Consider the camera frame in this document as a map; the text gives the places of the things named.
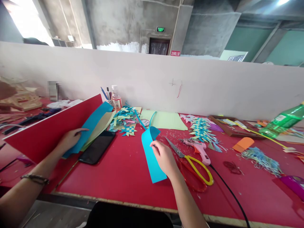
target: yellow paper sheet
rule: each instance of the yellow paper sheet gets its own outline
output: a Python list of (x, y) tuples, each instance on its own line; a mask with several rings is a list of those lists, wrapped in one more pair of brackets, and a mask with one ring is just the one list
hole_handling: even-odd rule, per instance
[[(142, 108), (141, 107), (135, 107), (135, 110), (140, 113), (140, 111), (142, 110)], [(130, 125), (130, 127), (134, 127), (134, 129), (135, 129), (135, 126), (136, 126), (135, 123)], [(121, 130), (123, 128), (124, 128), (124, 126), (115, 126), (113, 129)]]
[(95, 129), (93, 130), (93, 132), (92, 132), (91, 136), (89, 137), (88, 141), (83, 145), (83, 147), (81, 148), (80, 151), (85, 151), (89, 147), (91, 142), (95, 138), (97, 138), (108, 127), (108, 125), (111, 123), (115, 114), (116, 114), (115, 111), (114, 112), (106, 112), (104, 114), (104, 116), (100, 119), (100, 121), (96, 125)]
[[(143, 110), (140, 119), (147, 119), (150, 121), (154, 112), (155, 111), (152, 110)], [(150, 126), (163, 129), (188, 130), (179, 114), (174, 112), (157, 111)]]

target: exit sign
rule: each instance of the exit sign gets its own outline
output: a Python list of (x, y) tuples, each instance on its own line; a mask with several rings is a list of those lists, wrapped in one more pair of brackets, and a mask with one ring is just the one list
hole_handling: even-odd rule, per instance
[(164, 32), (165, 31), (165, 27), (157, 27), (157, 31), (158, 32)]

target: door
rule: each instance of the door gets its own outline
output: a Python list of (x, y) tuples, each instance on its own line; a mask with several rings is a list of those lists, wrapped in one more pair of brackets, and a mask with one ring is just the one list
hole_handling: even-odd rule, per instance
[(170, 40), (150, 38), (149, 54), (168, 55)]

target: green plastic bottle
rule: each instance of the green plastic bottle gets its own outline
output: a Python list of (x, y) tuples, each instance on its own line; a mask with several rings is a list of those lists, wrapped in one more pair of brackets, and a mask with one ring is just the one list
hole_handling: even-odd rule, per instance
[(262, 128), (259, 132), (262, 135), (270, 138), (276, 138), (280, 133), (287, 131), (297, 122), (304, 119), (304, 101), (286, 111), (281, 112), (274, 118), (266, 127)]

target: floor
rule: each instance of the floor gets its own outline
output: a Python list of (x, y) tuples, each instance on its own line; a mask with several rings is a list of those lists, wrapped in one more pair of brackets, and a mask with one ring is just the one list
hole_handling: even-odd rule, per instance
[(19, 227), (76, 228), (87, 221), (90, 211), (36, 200)]

